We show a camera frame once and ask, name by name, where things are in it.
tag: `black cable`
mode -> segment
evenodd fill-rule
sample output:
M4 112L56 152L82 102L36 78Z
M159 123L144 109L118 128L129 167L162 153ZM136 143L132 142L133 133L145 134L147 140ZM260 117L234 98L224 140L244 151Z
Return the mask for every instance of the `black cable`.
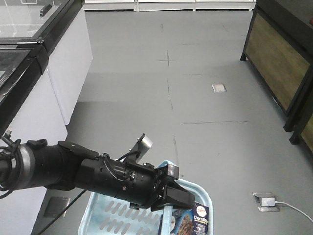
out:
M16 178L13 186L11 186L9 189L1 187L1 191L6 191L6 190L8 191L5 194L0 195L0 199L7 197L14 191L14 189L18 185L20 178L22 176L22 169L24 167L24 163L23 163L21 151L19 149L20 144L21 144L21 139L18 139L15 142L11 142L11 144L9 144L9 147L0 147L0 149L10 152L10 155L8 155L9 160L15 159L15 162L16 162L15 172L17 173L17 176L13 177L13 178Z
M106 165L106 167L107 167L107 169L109 170L109 172L111 172L111 174L112 174L116 179L119 179L119 180L127 180L127 179L129 178L129 176L126 177L126 176L121 175L121 174L119 174L118 172L116 172L116 171L114 170L114 168L111 166L109 160L110 160L109 155L106 155L106 156L104 157L104 164Z
M120 157L119 159L117 159L116 161L121 161L122 159L126 158L127 156L131 155L131 154L138 154L140 153L139 151L134 151L134 152L128 152L126 154L124 154L122 157Z
M60 218L64 212L66 212L76 201L78 198L80 198L87 190L83 190L81 191L74 199L73 201L71 201L71 203L69 203L69 205L67 207L65 207L65 209L63 211L61 211L57 217L55 217L50 223L48 223L39 233L37 233L37 235L42 234L44 231L46 231L55 221L57 221L58 218Z

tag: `power outlet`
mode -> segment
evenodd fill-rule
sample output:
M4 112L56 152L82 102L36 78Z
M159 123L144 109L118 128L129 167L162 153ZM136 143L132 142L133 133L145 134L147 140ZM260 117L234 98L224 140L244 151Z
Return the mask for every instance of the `power outlet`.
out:
M279 207L275 201L277 196L272 192L254 192L252 193L260 212L278 212Z

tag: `cereal box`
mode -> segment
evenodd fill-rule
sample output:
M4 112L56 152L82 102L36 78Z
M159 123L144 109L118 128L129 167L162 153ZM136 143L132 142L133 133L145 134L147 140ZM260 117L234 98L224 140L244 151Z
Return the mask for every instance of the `cereal box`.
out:
M209 207L195 203L191 210L174 210L170 235L207 235L209 225Z

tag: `white power cord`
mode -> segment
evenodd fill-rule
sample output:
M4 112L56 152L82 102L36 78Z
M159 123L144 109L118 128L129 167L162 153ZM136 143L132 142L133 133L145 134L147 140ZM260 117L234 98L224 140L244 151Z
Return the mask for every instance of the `white power cord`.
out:
M307 214L305 214L303 211L299 210L298 208L286 203L286 202L277 202L275 201L276 204L283 204L283 205L286 205L294 210L296 210L297 212L300 212L301 214L303 214L305 217L307 217L312 223L313 223L313 219L311 219Z

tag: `light blue basket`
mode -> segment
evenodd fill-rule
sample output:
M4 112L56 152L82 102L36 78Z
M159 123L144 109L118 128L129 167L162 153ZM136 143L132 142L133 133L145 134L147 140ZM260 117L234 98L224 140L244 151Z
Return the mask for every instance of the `light blue basket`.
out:
M164 161L159 167L173 164ZM177 180L182 187L195 195L195 200L210 208L209 232L213 235L213 205L207 192L194 183ZM160 218L163 215L161 235L170 234L172 206L164 210L151 212L150 209L134 210L129 202L92 193L79 226L78 235L157 235Z

